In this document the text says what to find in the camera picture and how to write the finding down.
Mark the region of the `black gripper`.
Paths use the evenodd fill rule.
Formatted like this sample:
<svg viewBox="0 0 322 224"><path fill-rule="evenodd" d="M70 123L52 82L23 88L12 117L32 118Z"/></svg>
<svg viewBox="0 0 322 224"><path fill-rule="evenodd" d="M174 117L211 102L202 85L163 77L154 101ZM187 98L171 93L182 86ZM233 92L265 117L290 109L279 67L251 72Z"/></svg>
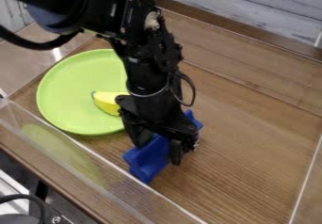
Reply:
<svg viewBox="0 0 322 224"><path fill-rule="evenodd" d="M125 129L134 145L142 148L153 139L154 132L170 138L187 139L193 131L183 115L183 88L181 83L163 83L149 89L127 84L129 96L116 97ZM170 141L170 160L174 166L182 163L182 142Z"/></svg>

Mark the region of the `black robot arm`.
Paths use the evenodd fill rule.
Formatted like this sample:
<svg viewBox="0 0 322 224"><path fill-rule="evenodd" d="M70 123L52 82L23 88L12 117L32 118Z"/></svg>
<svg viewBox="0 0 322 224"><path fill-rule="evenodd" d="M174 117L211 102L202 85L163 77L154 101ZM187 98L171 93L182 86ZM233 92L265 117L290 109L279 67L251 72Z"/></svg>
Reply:
<svg viewBox="0 0 322 224"><path fill-rule="evenodd" d="M116 97L126 132L137 147L151 134L170 140L171 163L197 149L199 130L183 113L182 83L191 81L181 71L183 46L169 32L154 0L18 0L27 4L40 27L58 38L26 40L0 25L0 38L27 49L47 51L66 44L80 32L106 39L125 66L129 93Z"/></svg>

